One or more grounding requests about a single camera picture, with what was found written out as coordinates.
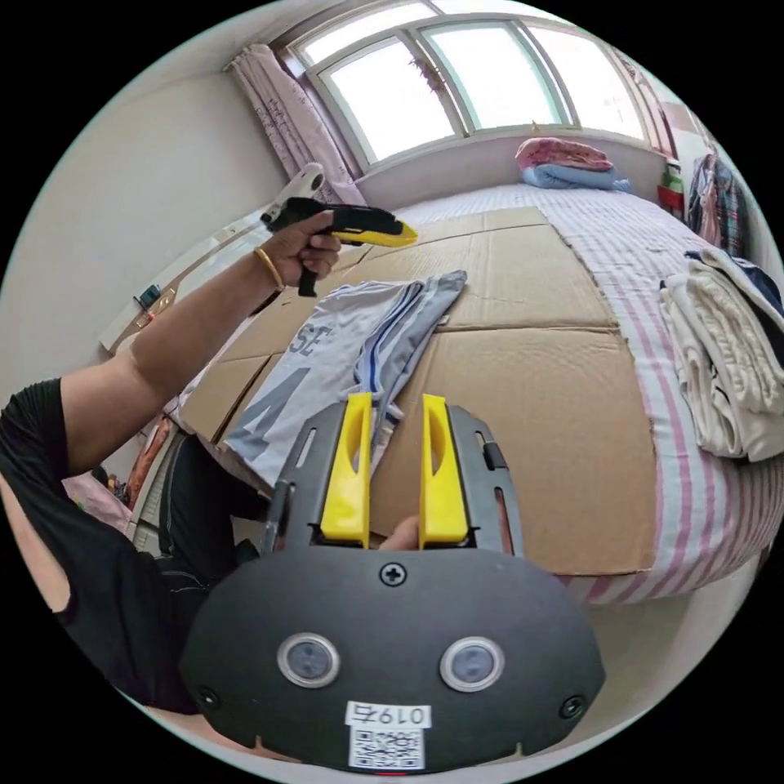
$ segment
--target qr code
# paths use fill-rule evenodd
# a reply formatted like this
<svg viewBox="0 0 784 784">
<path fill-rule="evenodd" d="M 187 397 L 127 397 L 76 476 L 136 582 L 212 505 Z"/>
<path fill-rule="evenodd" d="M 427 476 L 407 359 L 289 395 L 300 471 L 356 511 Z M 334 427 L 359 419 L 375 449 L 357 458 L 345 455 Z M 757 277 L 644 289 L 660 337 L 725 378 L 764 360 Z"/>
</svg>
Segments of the qr code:
<svg viewBox="0 0 784 784">
<path fill-rule="evenodd" d="M 351 728 L 349 766 L 383 770 L 422 770 L 425 767 L 423 732 Z"/>
</svg>

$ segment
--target striped bedsheet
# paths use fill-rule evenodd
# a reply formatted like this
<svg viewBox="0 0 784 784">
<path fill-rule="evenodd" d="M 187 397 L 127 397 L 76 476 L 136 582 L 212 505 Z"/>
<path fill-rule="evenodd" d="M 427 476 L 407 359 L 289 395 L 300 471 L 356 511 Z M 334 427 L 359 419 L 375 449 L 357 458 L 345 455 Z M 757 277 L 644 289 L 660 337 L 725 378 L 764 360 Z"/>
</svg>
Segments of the striped bedsheet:
<svg viewBox="0 0 784 784">
<path fill-rule="evenodd" d="M 622 193 L 502 185 L 399 210 L 422 223 L 538 207 L 594 275 L 635 357 L 657 454 L 656 558 L 650 572 L 572 577 L 580 600 L 633 603 L 683 594 L 741 567 L 773 540 L 784 515 L 784 458 L 736 465 L 697 447 L 658 307 L 658 284 L 708 247 L 657 205 Z"/>
</svg>

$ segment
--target cardboard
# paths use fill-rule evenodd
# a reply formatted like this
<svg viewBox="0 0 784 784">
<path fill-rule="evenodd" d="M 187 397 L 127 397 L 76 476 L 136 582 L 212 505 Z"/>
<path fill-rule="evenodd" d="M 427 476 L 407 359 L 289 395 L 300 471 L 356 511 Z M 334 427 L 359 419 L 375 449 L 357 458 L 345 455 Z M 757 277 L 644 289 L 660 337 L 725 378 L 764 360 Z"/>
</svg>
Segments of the cardboard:
<svg viewBox="0 0 784 784">
<path fill-rule="evenodd" d="M 398 398 L 406 418 L 372 481 L 375 533 L 417 512 L 427 392 L 488 423 L 531 561 L 562 575 L 651 568 L 656 463 L 634 360 L 586 268 L 537 209 L 427 225 L 414 246 L 363 247 L 338 266 L 320 296 L 363 280 L 468 273 Z M 284 292 L 205 374 L 182 411 L 187 424 L 221 444 L 313 307 Z"/>
</svg>

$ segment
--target white jersey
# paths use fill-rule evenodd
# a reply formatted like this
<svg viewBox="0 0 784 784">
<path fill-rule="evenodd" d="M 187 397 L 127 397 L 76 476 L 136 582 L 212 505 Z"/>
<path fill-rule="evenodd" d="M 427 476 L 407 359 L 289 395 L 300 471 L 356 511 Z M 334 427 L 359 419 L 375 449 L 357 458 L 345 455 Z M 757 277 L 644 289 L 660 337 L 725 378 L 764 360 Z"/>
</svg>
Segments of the white jersey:
<svg viewBox="0 0 784 784">
<path fill-rule="evenodd" d="M 272 487 L 305 420 L 350 393 L 370 392 L 375 467 L 402 418 L 394 398 L 465 284 L 458 270 L 424 281 L 341 286 L 325 296 L 226 445 Z"/>
</svg>

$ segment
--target window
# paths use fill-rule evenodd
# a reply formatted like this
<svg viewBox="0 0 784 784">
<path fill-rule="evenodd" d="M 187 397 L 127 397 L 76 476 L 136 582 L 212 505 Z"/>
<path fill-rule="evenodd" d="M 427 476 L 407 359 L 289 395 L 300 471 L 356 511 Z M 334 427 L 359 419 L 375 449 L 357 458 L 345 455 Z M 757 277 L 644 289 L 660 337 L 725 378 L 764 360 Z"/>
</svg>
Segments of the window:
<svg viewBox="0 0 784 784">
<path fill-rule="evenodd" d="M 365 172 L 445 142 L 532 129 L 662 147 L 648 97 L 611 47 L 513 0 L 376 2 L 308 31 L 287 56 Z"/>
<path fill-rule="evenodd" d="M 370 11 L 344 23 L 329 33 L 307 42 L 301 51 L 312 65 L 320 63 L 336 51 L 399 25 L 406 25 L 418 19 L 435 16 L 435 11 L 422 2 L 405 2 L 381 10 Z"/>
<path fill-rule="evenodd" d="M 455 80 L 476 128 L 561 122 L 537 63 L 508 27 L 450 26 L 426 30 L 425 38 Z"/>
<path fill-rule="evenodd" d="M 583 127 L 645 138 L 626 85 L 593 41 L 557 30 L 528 29 L 553 60 Z"/>
<path fill-rule="evenodd" d="M 371 160 L 454 136 L 411 52 L 397 39 L 325 74 Z"/>
</svg>

